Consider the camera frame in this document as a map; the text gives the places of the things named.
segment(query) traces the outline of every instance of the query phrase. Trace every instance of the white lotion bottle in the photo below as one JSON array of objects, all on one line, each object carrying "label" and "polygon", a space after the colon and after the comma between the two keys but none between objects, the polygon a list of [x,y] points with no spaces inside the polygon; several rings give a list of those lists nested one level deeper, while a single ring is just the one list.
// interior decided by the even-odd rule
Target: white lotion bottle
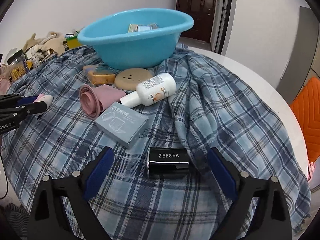
[{"label": "white lotion bottle", "polygon": [[177,85],[169,73],[162,73],[153,78],[139,83],[136,91],[120,99],[122,105],[129,108],[140,104],[151,106],[152,104],[173,95]]}]

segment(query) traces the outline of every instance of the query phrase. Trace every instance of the light blue box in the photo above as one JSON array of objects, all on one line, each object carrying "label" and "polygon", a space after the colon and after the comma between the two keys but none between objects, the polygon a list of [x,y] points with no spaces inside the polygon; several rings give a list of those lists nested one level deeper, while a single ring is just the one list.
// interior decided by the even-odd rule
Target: light blue box
[{"label": "light blue box", "polygon": [[148,120],[147,116],[115,102],[95,122],[112,139],[130,148],[147,128]]}]

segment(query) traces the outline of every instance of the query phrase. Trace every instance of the metal bolt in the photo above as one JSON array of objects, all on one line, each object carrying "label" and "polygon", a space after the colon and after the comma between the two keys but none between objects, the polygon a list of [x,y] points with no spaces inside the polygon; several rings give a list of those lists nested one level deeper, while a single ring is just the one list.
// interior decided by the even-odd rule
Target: metal bolt
[{"label": "metal bolt", "polygon": [[43,181],[48,181],[49,179],[50,179],[50,176],[49,176],[49,175],[45,175],[45,176],[42,178]]},{"label": "metal bolt", "polygon": [[242,177],[244,177],[244,178],[249,177],[249,173],[247,173],[246,171],[241,171],[241,172],[240,172],[240,175],[241,175]]},{"label": "metal bolt", "polygon": [[78,177],[80,174],[81,174],[80,171],[74,171],[74,172],[72,173],[72,176]]},{"label": "metal bolt", "polygon": [[271,177],[271,180],[272,180],[274,183],[277,183],[277,182],[279,181],[278,178],[275,177],[275,176],[272,176],[272,177]]}]

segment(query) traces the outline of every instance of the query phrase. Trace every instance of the plaid tablecloth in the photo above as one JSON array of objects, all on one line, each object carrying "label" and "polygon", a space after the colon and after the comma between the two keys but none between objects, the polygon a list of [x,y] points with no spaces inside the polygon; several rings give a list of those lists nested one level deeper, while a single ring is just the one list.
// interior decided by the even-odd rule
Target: plaid tablecloth
[{"label": "plaid tablecloth", "polygon": [[[73,49],[10,88],[9,93],[54,97],[42,118],[30,116],[3,137],[6,174],[28,211],[44,175],[68,176],[110,146],[114,164],[90,205],[113,239],[209,239],[231,204],[206,164],[206,148],[217,147],[239,171],[261,179],[277,176],[292,228],[299,229],[310,208],[308,182],[282,122],[248,85],[214,60],[176,49],[149,70],[169,72],[178,91],[152,106],[135,108],[152,125],[127,150],[103,134],[80,107],[79,88],[88,83],[82,67],[100,63],[92,48]],[[148,147],[186,147],[201,176],[147,179]],[[64,203],[74,231],[81,236],[68,199]]]}]

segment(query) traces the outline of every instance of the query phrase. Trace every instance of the orange chair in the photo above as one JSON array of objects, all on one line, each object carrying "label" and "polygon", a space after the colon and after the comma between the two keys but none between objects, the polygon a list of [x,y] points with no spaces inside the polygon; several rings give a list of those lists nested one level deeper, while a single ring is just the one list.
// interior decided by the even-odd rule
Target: orange chair
[{"label": "orange chair", "polygon": [[320,80],[313,77],[290,106],[301,127],[309,162],[320,156]]}]

